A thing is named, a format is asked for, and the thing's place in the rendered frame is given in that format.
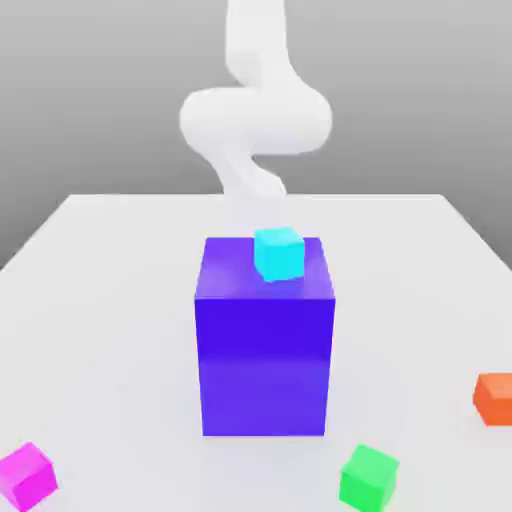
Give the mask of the small orange cube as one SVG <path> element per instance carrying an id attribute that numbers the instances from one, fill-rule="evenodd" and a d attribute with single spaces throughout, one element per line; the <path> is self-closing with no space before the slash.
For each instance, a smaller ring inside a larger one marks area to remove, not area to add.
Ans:
<path id="1" fill-rule="evenodd" d="M 473 404 L 487 426 L 512 427 L 512 373 L 479 374 Z"/>

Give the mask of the small green cube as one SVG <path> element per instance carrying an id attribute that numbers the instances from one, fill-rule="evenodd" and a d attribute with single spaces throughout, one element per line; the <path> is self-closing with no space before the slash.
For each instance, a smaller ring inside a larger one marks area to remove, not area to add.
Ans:
<path id="1" fill-rule="evenodd" d="M 395 457 L 358 444 L 342 467 L 339 500 L 360 512 L 384 512 L 396 488 L 399 466 Z"/>

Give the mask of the small magenta cube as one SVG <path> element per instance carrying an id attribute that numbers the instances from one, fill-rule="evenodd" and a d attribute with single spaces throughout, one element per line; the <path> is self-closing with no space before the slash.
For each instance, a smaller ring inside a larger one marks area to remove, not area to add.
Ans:
<path id="1" fill-rule="evenodd" d="M 58 489 L 51 460 L 25 443 L 0 460 L 0 493 L 18 512 L 27 512 Z"/>

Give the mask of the small cyan cube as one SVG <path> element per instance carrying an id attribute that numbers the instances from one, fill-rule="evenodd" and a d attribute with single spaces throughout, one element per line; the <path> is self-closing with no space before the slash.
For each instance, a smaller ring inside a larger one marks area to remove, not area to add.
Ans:
<path id="1" fill-rule="evenodd" d="M 304 276 L 305 242 L 291 227 L 259 229 L 254 235 L 254 265 L 265 282 Z"/>

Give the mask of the large purple box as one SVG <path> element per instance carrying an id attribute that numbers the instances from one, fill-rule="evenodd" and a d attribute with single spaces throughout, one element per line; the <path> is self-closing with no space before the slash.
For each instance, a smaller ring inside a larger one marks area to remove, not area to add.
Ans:
<path id="1" fill-rule="evenodd" d="M 194 296 L 204 435 L 323 435 L 335 304 L 319 239 L 305 241 L 303 277 L 267 283 L 252 239 L 207 238 Z"/>

